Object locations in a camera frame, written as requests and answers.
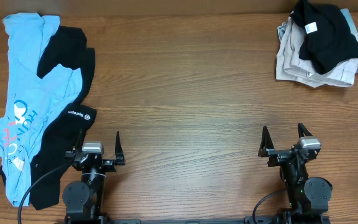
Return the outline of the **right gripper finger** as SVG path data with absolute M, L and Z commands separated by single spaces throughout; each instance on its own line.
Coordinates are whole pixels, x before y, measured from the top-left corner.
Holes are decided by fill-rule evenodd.
M 262 140 L 260 143 L 260 150 L 271 150 L 274 149 L 272 138 L 270 137 L 269 130 L 266 126 L 262 129 Z
M 298 135 L 299 138 L 312 136 L 303 123 L 298 123 Z

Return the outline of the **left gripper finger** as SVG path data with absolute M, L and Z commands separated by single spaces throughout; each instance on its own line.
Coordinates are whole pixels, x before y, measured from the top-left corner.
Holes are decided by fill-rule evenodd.
M 79 132 L 79 135 L 75 141 L 75 144 L 73 146 L 73 151 L 75 151 L 75 152 L 82 151 L 84 138 L 85 138 L 85 135 L 83 134 L 83 130 L 81 129 Z
M 116 159 L 124 158 L 124 153 L 123 153 L 122 146 L 121 146 L 119 131 L 117 131 L 117 133 L 116 133 L 116 142 L 115 142 L 115 147 L 114 147 L 114 153 L 115 153 Z

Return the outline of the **light blue printed t-shirt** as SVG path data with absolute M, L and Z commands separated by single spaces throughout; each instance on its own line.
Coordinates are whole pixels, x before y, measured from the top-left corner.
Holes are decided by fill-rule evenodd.
M 5 115 L 0 118 L 0 158 L 5 192 L 12 206 L 27 206 L 30 163 L 41 148 L 42 136 L 82 89 L 80 69 L 56 65 L 37 76 L 42 54 L 60 26 L 58 16 L 11 14 L 3 19 L 8 38 L 9 78 Z

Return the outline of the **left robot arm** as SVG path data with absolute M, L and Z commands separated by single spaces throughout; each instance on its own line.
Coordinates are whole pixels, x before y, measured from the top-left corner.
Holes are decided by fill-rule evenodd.
M 65 153 L 70 165 L 81 172 L 81 179 L 69 183 L 63 191 L 66 206 L 65 223 L 110 223 L 107 213 L 101 211 L 104 182 L 108 172 L 117 171 L 117 166 L 126 164 L 119 133 L 116 133 L 114 159 L 103 157 L 101 141 L 84 142 L 79 134 L 71 151 Z

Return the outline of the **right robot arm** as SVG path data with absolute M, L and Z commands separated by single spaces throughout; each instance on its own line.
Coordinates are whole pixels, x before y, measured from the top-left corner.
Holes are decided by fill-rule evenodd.
M 267 157 L 269 167 L 280 168 L 280 178 L 284 189 L 277 190 L 262 198 L 254 207 L 252 221 L 258 222 L 256 210 L 260 204 L 282 192 L 286 192 L 290 207 L 280 209 L 271 217 L 269 223 L 329 223 L 329 217 L 323 213 L 329 209 L 332 196 L 332 184 L 322 177 L 310 177 L 306 163 L 317 158 L 321 143 L 303 125 L 298 123 L 299 139 L 290 149 L 276 150 L 269 130 L 262 130 L 262 139 L 258 151 L 259 157 Z

